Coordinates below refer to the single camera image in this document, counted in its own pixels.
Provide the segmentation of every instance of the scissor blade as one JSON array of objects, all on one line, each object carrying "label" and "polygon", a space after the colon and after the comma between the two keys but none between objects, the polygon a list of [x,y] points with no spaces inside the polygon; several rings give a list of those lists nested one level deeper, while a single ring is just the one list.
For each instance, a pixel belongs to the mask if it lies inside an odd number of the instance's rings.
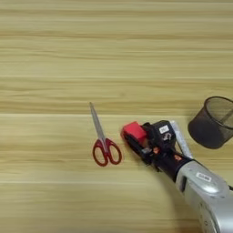
[{"label": "scissor blade", "polygon": [[95,111],[94,105],[92,103],[90,103],[90,107],[91,107],[91,115],[92,115],[92,118],[93,118],[93,121],[94,121],[94,124],[95,124],[95,127],[96,127],[96,132],[98,134],[98,138],[100,140],[102,140],[102,142],[105,144],[106,137],[104,135],[103,128],[100,125],[98,115],[97,115],[97,113]]}]

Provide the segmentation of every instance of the pen holder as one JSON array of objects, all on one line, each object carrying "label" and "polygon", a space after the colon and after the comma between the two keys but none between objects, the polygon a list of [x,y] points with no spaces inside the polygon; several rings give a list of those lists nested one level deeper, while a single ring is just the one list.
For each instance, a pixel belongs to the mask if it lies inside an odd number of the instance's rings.
[{"label": "pen holder", "polygon": [[203,147],[222,147],[233,137],[233,101],[222,96],[208,98],[188,131]]}]

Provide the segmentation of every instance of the tabletop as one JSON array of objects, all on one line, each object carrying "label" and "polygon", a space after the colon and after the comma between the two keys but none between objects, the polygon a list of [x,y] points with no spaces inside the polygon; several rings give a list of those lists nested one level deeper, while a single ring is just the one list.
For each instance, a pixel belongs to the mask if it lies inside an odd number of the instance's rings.
[{"label": "tabletop", "polygon": [[[174,119],[195,158],[233,185],[233,140],[210,150],[187,131],[207,97],[233,97],[232,28],[230,0],[2,0],[1,231],[201,232],[120,130]],[[118,166],[92,158],[90,101]]]}]

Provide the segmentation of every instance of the scissor handle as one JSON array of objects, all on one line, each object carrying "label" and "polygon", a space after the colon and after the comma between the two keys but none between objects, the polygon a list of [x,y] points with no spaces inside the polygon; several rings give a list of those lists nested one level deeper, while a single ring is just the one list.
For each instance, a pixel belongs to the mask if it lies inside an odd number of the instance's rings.
[{"label": "scissor handle", "polygon": [[[114,147],[118,153],[118,160],[117,161],[115,161],[113,159],[113,156],[111,154],[111,147]],[[96,156],[96,149],[97,148],[99,148],[101,150],[101,152],[103,154],[104,162],[100,162],[97,159],[97,156]],[[122,154],[121,154],[121,151],[120,151],[119,147],[117,146],[117,144],[114,143],[113,141],[111,141],[110,139],[106,138],[106,149],[107,149],[107,151],[105,151],[102,141],[98,139],[93,146],[93,158],[96,161],[96,163],[101,167],[105,167],[108,164],[108,158],[109,158],[109,160],[112,164],[114,164],[114,165],[119,164],[122,160]]]},{"label": "scissor handle", "polygon": [[[101,163],[98,159],[97,159],[97,156],[96,156],[96,149],[99,148],[103,154],[103,158],[104,158],[104,162]],[[94,144],[93,146],[93,151],[92,151],[92,154],[93,154],[93,158],[94,160],[96,161],[96,163],[101,166],[101,167],[105,167],[107,164],[108,164],[108,160],[107,160],[107,154],[106,154],[106,151],[104,150],[104,146],[103,146],[103,143],[101,142],[101,140],[97,140],[96,143]]]},{"label": "scissor handle", "polygon": [[[109,157],[111,164],[114,164],[114,165],[119,164],[122,160],[122,154],[121,154],[121,151],[120,151],[118,145],[115,142],[111,141],[110,139],[106,138],[106,147],[108,150],[108,157]],[[111,147],[114,147],[118,153],[118,160],[117,161],[115,161],[113,156],[112,156]]]}]

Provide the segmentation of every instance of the scissors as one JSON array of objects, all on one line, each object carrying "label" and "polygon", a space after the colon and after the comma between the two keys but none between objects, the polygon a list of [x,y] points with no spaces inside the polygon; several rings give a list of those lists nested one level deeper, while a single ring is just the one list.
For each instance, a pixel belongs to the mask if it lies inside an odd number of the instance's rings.
[{"label": "scissors", "polygon": [[[94,121],[94,124],[96,127],[96,132],[98,135],[98,140],[96,141],[96,143],[93,146],[93,151],[92,151],[93,158],[96,161],[96,163],[101,167],[105,167],[108,164],[108,160],[110,161],[111,164],[117,165],[122,160],[121,151],[116,143],[114,143],[112,140],[105,137],[103,129],[100,125],[97,113],[96,113],[95,108],[94,108],[92,103],[90,103],[90,107],[91,107],[92,118],[93,118],[93,121]],[[118,153],[118,160],[114,160],[112,153],[111,153],[111,147],[114,147],[116,149],[116,151]],[[103,154],[104,162],[100,162],[97,159],[96,150],[98,148],[101,150],[101,152]]]}]

